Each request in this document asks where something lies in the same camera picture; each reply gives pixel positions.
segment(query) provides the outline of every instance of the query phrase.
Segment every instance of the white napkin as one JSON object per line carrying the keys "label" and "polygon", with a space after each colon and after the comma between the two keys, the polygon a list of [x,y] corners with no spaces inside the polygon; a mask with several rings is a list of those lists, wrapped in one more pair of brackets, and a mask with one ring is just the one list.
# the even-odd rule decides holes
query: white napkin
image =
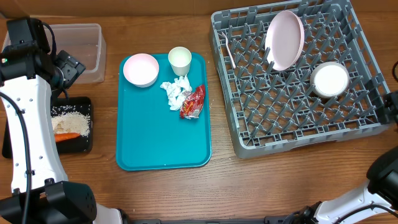
{"label": "white napkin", "polygon": [[169,99],[170,110],[174,111],[177,111],[181,108],[182,103],[192,92],[192,87],[189,84],[187,75],[184,77],[180,76],[180,78],[174,78],[174,83],[163,82],[160,87],[166,90],[167,98]]}

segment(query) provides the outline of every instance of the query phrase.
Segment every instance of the white cup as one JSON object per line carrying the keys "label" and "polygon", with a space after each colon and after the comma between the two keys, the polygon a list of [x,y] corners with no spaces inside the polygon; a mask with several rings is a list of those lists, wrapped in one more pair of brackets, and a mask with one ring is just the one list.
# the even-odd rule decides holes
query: white cup
{"label": "white cup", "polygon": [[185,47],[174,47],[169,52],[169,62],[176,75],[184,76],[188,74],[191,60],[192,54]]}

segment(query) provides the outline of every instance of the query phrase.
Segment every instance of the crumpled red packet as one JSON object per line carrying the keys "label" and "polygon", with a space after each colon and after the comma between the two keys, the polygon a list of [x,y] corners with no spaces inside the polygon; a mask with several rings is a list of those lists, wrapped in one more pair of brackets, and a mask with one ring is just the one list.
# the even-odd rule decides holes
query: crumpled red packet
{"label": "crumpled red packet", "polygon": [[199,114],[203,109],[205,95],[205,86],[198,86],[195,92],[189,95],[187,99],[185,99],[185,101],[182,103],[180,109],[180,117],[183,119],[199,118]]}

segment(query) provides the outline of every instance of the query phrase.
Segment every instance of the teal tray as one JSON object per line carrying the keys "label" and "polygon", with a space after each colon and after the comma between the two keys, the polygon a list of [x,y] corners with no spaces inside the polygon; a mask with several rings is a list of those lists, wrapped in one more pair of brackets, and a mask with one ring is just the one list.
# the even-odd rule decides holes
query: teal tray
{"label": "teal tray", "polygon": [[156,82],[147,88],[129,83],[123,75],[125,58],[119,68],[118,129],[116,162],[128,171],[201,167],[211,157],[210,111],[206,63],[192,53],[188,79],[195,90],[206,86],[205,104],[198,119],[181,119],[170,111],[163,82],[174,82],[167,54],[152,55],[159,63]]}

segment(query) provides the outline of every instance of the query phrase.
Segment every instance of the wooden table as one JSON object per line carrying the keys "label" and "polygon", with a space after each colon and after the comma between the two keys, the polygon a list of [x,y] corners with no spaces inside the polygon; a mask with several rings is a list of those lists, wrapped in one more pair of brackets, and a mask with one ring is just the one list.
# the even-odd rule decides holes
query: wooden table
{"label": "wooden table", "polygon": [[[391,68],[398,60],[398,14],[357,12],[391,90],[398,89]],[[263,218],[286,215],[319,200],[331,200],[366,180],[381,154],[398,145],[393,129],[378,136],[306,146],[257,159],[233,152],[224,99],[210,52],[210,16],[43,18],[49,24],[99,23],[107,43],[105,81],[74,85],[71,96],[88,96],[95,106],[95,135],[89,154],[61,155],[70,181],[88,184],[97,202],[122,208],[131,218],[162,220]],[[6,35],[0,21],[0,37]],[[213,156],[202,168],[126,172],[115,160],[118,73],[123,58],[136,53],[167,53],[184,46],[207,65],[212,102]],[[0,112],[0,142],[6,115]],[[11,195],[12,161],[0,157],[0,198]],[[378,215],[364,223],[395,223]]]}

